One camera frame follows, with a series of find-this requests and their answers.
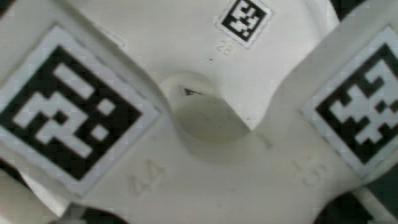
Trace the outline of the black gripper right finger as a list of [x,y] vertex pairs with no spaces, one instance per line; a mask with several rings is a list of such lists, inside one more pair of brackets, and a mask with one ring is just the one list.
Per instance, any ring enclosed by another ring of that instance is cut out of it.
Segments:
[[313,224],[370,224],[375,216],[352,193],[343,194],[327,204]]

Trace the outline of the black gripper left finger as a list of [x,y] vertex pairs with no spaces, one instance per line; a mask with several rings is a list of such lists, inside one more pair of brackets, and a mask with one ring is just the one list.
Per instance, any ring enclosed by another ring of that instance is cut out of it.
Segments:
[[87,224],[128,224],[119,216],[95,208],[86,209],[82,220]]

